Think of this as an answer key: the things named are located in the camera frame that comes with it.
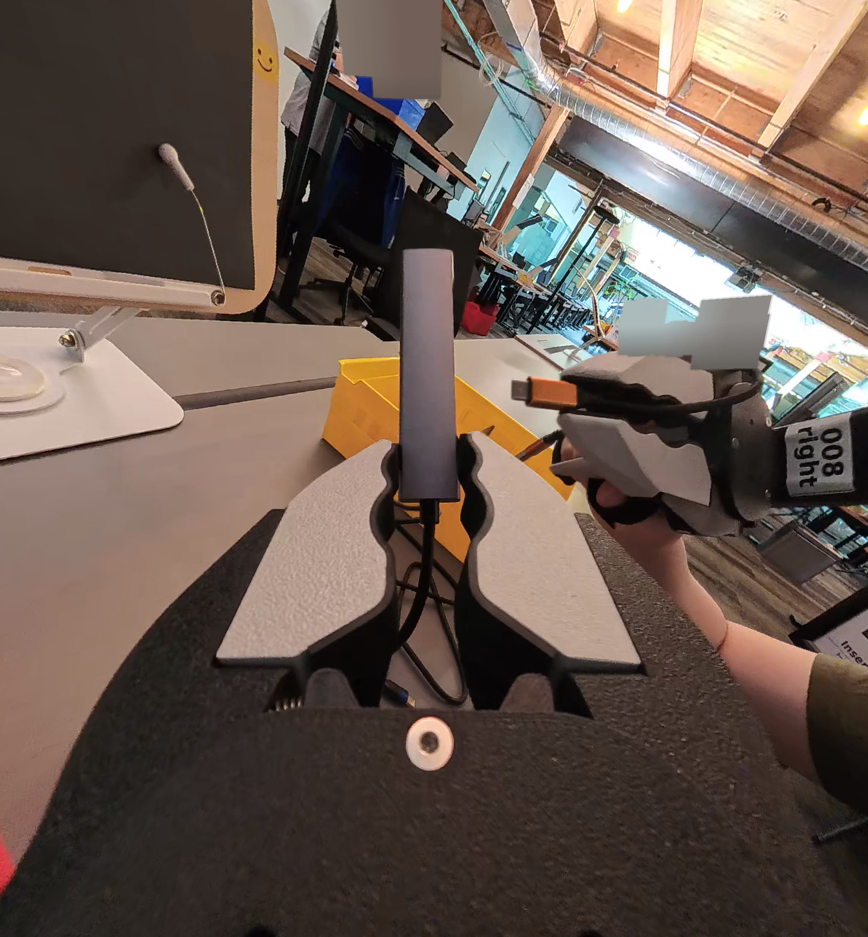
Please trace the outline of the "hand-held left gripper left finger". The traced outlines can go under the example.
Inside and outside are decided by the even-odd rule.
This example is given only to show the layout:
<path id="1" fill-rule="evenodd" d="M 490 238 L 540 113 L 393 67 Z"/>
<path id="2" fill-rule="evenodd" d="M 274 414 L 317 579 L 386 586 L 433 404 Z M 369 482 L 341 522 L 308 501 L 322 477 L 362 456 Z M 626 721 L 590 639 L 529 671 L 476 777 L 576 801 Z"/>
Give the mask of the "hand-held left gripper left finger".
<path id="1" fill-rule="evenodd" d="M 288 505 L 217 649 L 222 666 L 342 673 L 377 708 L 397 645 L 393 497 L 387 440 L 325 472 Z"/>

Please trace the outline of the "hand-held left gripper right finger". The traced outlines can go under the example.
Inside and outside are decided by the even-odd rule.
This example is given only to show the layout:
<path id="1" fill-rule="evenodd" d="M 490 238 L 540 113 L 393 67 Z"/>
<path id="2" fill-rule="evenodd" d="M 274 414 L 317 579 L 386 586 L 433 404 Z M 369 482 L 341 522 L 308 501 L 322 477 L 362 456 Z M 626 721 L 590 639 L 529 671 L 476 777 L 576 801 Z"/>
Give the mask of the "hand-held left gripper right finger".
<path id="1" fill-rule="evenodd" d="M 474 709 L 501 709 L 522 677 L 552 709 L 587 709 L 584 675 L 643 662 L 577 517 L 553 486 L 482 433 L 457 443 L 469 547 L 455 638 Z"/>

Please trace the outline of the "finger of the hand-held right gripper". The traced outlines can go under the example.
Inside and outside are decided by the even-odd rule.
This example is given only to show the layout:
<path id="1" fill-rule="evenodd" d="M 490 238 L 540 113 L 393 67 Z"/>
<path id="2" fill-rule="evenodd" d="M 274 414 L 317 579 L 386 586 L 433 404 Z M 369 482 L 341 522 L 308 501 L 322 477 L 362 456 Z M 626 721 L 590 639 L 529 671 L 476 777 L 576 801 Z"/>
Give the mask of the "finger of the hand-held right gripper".
<path id="1" fill-rule="evenodd" d="M 558 427 L 576 455 L 558 472 L 608 482 L 628 497 L 665 495 L 709 506 L 709 465 L 698 445 L 672 446 L 624 421 L 576 413 L 560 414 Z"/>
<path id="2" fill-rule="evenodd" d="M 638 423 L 663 407 L 714 398 L 712 375 L 679 357 L 596 355 L 562 370 L 560 379 L 578 387 L 579 410 Z"/>

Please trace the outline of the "yellow plastic bin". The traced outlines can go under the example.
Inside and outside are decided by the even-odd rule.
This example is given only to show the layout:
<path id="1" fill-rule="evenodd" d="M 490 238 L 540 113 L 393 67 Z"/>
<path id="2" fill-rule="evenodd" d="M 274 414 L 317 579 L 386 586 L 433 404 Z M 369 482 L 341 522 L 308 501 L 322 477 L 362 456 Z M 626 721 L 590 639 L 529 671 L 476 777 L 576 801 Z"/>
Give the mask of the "yellow plastic bin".
<path id="1" fill-rule="evenodd" d="M 398 358 L 342 360 L 323 439 L 346 458 L 358 455 L 376 442 L 398 443 L 399 385 Z M 455 379 L 455 421 L 457 437 L 493 427 L 489 437 L 492 448 L 505 451 L 511 460 L 540 437 L 460 378 Z M 404 483 L 401 495 L 416 501 L 408 495 Z M 463 498 L 460 486 L 458 502 L 440 505 L 436 528 L 438 543 L 459 560 L 466 557 L 471 542 L 461 521 Z"/>

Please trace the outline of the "grey usb hub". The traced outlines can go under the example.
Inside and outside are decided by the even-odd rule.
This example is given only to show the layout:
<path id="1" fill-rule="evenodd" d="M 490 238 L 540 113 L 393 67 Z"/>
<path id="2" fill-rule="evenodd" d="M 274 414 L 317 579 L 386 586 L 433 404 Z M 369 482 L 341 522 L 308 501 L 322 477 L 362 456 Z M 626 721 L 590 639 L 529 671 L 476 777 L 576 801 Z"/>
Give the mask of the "grey usb hub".
<path id="1" fill-rule="evenodd" d="M 402 253 L 399 352 L 399 479 L 418 502 L 422 529 L 419 580 L 414 605 L 399 625 L 396 647 L 408 652 L 413 666 L 440 701 L 459 708 L 468 690 L 455 637 L 441 624 L 460 678 L 460 693 L 447 693 L 411 650 L 408 641 L 425 610 L 435 584 L 433 553 L 440 505 L 458 502 L 456 461 L 455 366 L 450 315 L 454 260 L 447 248 L 408 248 Z"/>

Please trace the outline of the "person's right forearm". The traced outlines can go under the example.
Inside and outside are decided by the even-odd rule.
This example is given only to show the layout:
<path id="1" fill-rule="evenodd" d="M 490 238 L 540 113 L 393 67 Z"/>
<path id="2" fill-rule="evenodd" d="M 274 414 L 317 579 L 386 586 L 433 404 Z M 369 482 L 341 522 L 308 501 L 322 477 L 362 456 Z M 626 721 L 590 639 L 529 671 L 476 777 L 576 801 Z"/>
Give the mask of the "person's right forearm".
<path id="1" fill-rule="evenodd" d="M 731 622 L 696 582 L 695 594 L 682 605 L 675 603 L 708 639 L 756 709 L 779 762 L 817 781 L 807 715 L 815 654 Z"/>

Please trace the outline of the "person's right hand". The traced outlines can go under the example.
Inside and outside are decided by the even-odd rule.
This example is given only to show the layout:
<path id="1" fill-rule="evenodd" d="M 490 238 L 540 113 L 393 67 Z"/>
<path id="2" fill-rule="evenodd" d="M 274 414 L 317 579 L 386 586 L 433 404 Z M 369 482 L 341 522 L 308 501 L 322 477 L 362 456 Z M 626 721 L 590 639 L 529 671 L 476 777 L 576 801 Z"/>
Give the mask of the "person's right hand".
<path id="1" fill-rule="evenodd" d="M 559 460 L 564 468 L 557 473 L 585 488 L 594 517 L 625 553 L 678 605 L 693 596 L 697 582 L 682 536 L 665 519 L 661 504 L 652 498 L 630 498 L 610 482 L 591 479 L 568 440 L 561 444 Z"/>

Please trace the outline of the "black white marker sign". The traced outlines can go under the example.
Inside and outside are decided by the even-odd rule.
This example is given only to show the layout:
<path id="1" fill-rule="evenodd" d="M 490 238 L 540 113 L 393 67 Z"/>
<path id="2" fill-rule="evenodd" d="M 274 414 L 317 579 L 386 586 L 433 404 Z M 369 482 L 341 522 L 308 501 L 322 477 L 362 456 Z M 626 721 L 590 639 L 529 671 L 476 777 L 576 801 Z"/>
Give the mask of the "black white marker sign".
<path id="1" fill-rule="evenodd" d="M 868 667 L 868 587 L 796 627 L 789 638 L 805 650 Z"/>

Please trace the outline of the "brown standing desk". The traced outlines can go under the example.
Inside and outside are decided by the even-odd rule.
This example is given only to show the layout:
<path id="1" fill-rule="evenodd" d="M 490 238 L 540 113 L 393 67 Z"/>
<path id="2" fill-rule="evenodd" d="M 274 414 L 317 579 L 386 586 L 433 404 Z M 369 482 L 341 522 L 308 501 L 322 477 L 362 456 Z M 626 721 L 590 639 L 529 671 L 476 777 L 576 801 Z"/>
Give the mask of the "brown standing desk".
<path id="1" fill-rule="evenodd" d="M 289 236 L 289 220 L 295 213 L 299 214 L 300 220 L 298 240 L 291 248 L 289 265 L 280 286 L 272 289 L 271 299 L 295 321 L 315 325 L 318 322 L 295 304 L 310 246 L 319 223 L 321 200 L 326 192 L 339 141 L 342 139 L 349 115 L 372 127 L 394 158 L 414 169 L 451 198 L 458 197 L 459 189 L 474 192 L 476 183 L 467 172 L 445 157 L 399 116 L 333 73 L 326 53 L 321 53 L 317 62 L 291 48 L 284 49 L 284 56 L 311 80 L 313 88 L 309 93 L 308 105 L 298 135 L 298 145 L 292 153 L 288 185 L 283 188 L 280 200 L 278 251 L 284 248 Z M 304 201 L 305 188 L 301 184 L 301 174 L 306 163 L 313 121 L 320 100 L 330 101 L 333 107 L 324 151 L 317 163 L 312 189 Z"/>

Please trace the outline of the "metal rod with white cap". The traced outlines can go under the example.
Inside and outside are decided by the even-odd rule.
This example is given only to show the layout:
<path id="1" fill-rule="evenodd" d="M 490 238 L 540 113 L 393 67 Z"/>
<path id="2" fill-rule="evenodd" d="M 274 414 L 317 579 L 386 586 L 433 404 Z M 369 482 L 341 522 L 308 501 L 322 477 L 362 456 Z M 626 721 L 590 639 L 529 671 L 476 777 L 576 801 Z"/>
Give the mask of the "metal rod with white cap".
<path id="1" fill-rule="evenodd" d="M 225 280 L 219 265 L 216 247 L 212 238 L 212 232 L 209 228 L 208 220 L 206 218 L 206 211 L 196 191 L 194 181 L 186 171 L 177 150 L 171 144 L 162 143 L 158 148 L 158 154 L 163 164 L 170 169 L 177 180 L 182 184 L 186 192 L 192 196 L 194 204 L 199 211 L 218 281 L 218 287 L 213 290 L 211 301 L 214 307 L 222 308 L 225 306 L 227 299 Z"/>

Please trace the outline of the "black wooden backdrop board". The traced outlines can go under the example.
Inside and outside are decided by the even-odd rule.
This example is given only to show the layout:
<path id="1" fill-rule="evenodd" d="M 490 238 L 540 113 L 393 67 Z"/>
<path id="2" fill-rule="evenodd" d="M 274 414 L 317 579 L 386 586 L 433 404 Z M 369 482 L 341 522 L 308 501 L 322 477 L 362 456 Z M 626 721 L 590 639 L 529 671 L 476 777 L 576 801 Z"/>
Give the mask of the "black wooden backdrop board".
<path id="1" fill-rule="evenodd" d="M 262 1 L 0 1 L 0 300 L 251 311 L 276 272 L 277 46 Z"/>

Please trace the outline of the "long silver spiral duct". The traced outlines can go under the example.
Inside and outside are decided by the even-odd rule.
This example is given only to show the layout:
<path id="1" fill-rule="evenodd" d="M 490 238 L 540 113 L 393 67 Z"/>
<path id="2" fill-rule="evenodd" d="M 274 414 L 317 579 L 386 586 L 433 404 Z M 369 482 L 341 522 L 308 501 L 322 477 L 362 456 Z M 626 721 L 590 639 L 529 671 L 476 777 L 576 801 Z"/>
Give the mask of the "long silver spiral duct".
<path id="1" fill-rule="evenodd" d="M 582 85 L 558 74 L 547 61 L 535 31 L 537 21 L 526 20 L 519 24 L 508 17 L 508 11 L 506 6 L 487 4 L 496 31 L 517 67 L 545 98 L 635 147 L 664 167 L 707 186 L 868 274 L 867 239 L 852 232 L 845 222 L 815 210 L 811 192 L 779 189 L 760 178 L 755 163 L 745 166 L 698 148 L 687 127 L 677 135 L 662 123 L 641 119 L 631 111 L 599 102 Z"/>

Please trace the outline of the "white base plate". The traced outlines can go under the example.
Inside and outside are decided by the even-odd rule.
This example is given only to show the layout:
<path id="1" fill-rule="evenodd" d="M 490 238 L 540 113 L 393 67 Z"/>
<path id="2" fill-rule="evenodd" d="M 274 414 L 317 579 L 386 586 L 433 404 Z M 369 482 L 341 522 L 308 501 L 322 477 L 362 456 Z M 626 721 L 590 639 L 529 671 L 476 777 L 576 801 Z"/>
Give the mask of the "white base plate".
<path id="1" fill-rule="evenodd" d="M 182 422 L 182 406 L 109 341 L 139 313 L 104 306 L 71 327 L 0 325 L 0 462 Z"/>

